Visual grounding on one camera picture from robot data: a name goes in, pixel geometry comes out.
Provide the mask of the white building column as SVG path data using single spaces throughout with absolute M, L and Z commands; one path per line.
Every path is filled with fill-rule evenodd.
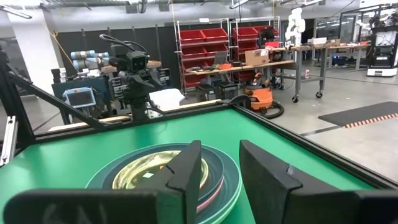
M 24 19 L 8 14 L 12 29 L 33 84 L 47 93 L 53 94 L 53 75 L 51 70 L 60 67 L 59 50 L 50 33 L 46 12 L 42 10 L 26 10 L 24 14 L 31 16 Z

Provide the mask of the silver aluminium bracket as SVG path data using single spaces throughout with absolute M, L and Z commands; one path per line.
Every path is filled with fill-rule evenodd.
M 8 116 L 0 155 L 0 167 L 8 164 L 14 157 L 17 142 L 17 132 L 18 121 L 16 116 Z

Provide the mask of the pink plastic plate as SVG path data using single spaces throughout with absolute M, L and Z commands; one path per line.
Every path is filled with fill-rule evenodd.
M 196 209 L 196 214 L 199 214 L 202 212 L 205 208 L 207 208 L 214 200 L 217 198 L 218 194 L 220 193 L 222 186 L 224 183 L 224 176 L 222 176 L 219 184 L 216 186 L 216 188 L 211 191 L 211 194 L 207 197 L 205 197 L 197 206 Z

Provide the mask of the dark teal plastic plate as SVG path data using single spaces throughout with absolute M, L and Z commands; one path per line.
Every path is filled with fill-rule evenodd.
M 91 187 L 101 187 L 102 189 L 112 189 L 112 183 L 116 174 L 134 159 L 142 156 L 162 151 L 182 151 L 187 147 L 186 144 L 163 144 L 158 146 L 151 146 L 132 152 L 128 155 L 116 159 L 106 167 L 102 168 L 99 173 L 93 177 L 90 182 Z M 198 195 L 198 204 L 207 196 L 211 194 L 216 186 L 219 184 L 222 176 L 224 176 L 224 162 L 220 156 L 208 147 L 201 148 L 201 181 Z

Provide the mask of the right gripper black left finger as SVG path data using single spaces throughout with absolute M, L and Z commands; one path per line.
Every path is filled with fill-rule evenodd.
M 201 142 L 132 190 L 36 189 L 13 196 L 4 224 L 195 224 Z

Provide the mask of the orange shop vacuum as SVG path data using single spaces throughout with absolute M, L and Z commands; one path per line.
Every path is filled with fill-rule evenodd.
M 256 73 L 254 78 L 244 87 L 243 93 L 250 97 L 251 109 L 266 114 L 272 108 L 273 96 L 270 79 L 262 73 Z

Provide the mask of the black equipment box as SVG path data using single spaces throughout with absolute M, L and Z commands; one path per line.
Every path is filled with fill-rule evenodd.
M 238 95 L 238 85 L 230 82 L 199 84 L 196 91 L 198 101 L 230 100 Z

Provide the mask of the blue machine cart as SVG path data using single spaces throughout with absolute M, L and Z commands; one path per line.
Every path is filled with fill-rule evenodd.
M 52 84 L 52 90 L 57 98 L 68 104 L 66 98 L 63 97 L 65 90 L 81 87 L 91 88 L 95 95 L 96 104 L 94 106 L 76 109 L 93 118 L 108 118 L 113 115 L 113 109 L 111 107 L 109 87 L 106 81 L 107 79 L 101 77 L 76 79 L 63 83 L 54 83 Z

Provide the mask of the black hazard striped mat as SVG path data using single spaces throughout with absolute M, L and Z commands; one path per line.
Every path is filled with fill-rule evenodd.
M 343 128 L 356 128 L 394 118 L 398 118 L 398 102 L 395 101 L 387 101 L 318 117 L 320 120 Z

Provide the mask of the red bin shelf rack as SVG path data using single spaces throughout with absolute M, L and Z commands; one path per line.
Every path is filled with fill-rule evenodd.
M 273 41 L 279 41 L 280 17 L 244 17 L 228 22 L 230 60 L 236 65 L 244 65 L 245 51 L 257 48 L 259 33 L 264 29 L 274 29 Z
M 209 66 L 218 51 L 227 51 L 231 46 L 229 19 L 175 21 L 174 32 L 181 91 L 185 93 L 201 82 L 201 78 L 192 75 L 189 69 Z

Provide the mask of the grey teach pendant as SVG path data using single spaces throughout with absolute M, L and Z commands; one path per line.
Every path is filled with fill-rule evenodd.
M 65 97 L 67 103 L 74 108 L 86 108 L 96 104 L 93 90 L 88 87 L 65 90 L 63 97 Z

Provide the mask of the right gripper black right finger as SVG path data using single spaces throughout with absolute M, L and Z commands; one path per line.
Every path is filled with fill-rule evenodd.
M 398 190 L 340 190 L 248 140 L 239 163 L 256 224 L 398 224 Z

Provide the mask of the wooden workbench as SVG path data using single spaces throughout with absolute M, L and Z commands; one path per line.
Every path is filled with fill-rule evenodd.
M 291 79 L 295 82 L 295 93 L 294 96 L 292 97 L 292 101 L 294 103 L 298 102 L 299 100 L 299 94 L 300 94 L 300 89 L 301 85 L 303 83 L 309 83 L 309 82 L 318 82 L 319 84 L 319 89 L 315 93 L 315 96 L 317 98 L 321 98 L 323 96 L 323 91 L 325 87 L 325 81 L 326 81 L 326 66 L 327 63 L 331 63 L 331 57 L 333 56 L 334 50 L 339 50 L 339 49 L 356 49 L 358 51 L 358 56 L 356 60 L 356 69 L 359 68 L 360 61 L 361 61 L 361 52 L 363 50 L 366 50 L 369 44 L 366 45 L 361 45 L 361 44 L 356 44 L 356 45 L 336 45 L 332 43 L 328 44 L 315 44 L 315 45 L 301 45 L 298 47 L 279 47 L 279 48 L 271 48 L 271 51 L 273 52 L 282 52 L 284 56 L 284 62 L 287 63 L 287 57 L 288 53 L 292 53 L 294 56 L 293 62 L 290 63 L 290 65 L 284 65 L 284 66 L 279 66 L 281 69 L 289 69 L 289 70 L 295 70 L 295 76 L 294 77 L 288 77 L 285 75 L 282 75 L 281 77 L 283 79 Z M 320 75 L 315 78 L 303 78 L 302 77 L 302 72 L 303 72 L 303 66 L 302 66 L 302 52 L 304 50 L 318 50 L 320 52 L 320 59 L 321 59 L 321 69 L 320 69 Z
M 247 70 L 257 70 L 257 69 L 267 69 L 268 73 L 271 73 L 271 67 L 288 67 L 290 66 L 292 69 L 298 69 L 298 64 L 295 63 L 293 60 L 286 60 L 286 61 L 281 61 L 281 62 L 272 62 L 272 63 L 266 63 L 266 64 L 261 64 L 261 65 L 245 65 L 242 67 L 231 67 L 229 69 L 224 69 L 224 70 L 212 70 L 212 71 L 204 71 L 204 72 L 191 72 L 188 75 L 194 75 L 194 76 L 206 76 L 206 83 L 208 85 L 211 85 L 211 75 L 216 75 L 216 74 L 224 74 L 227 75 L 229 73 L 238 73 L 238 72 L 244 72 Z

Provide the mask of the black table frame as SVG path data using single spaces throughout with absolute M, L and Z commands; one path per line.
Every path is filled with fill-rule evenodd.
M 398 189 L 398 182 L 371 171 L 238 105 L 212 103 L 141 123 L 35 134 L 0 48 L 0 99 L 19 123 L 17 156 L 0 168 L 0 190 L 81 187 L 113 159 L 146 146 L 199 140 L 238 158 L 239 142 L 252 141 L 273 155 L 341 189 Z

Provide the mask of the cardboard box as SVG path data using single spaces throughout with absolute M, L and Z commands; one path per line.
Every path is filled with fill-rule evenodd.
M 246 65 L 255 66 L 269 63 L 269 51 L 267 49 L 257 49 L 245 51 Z

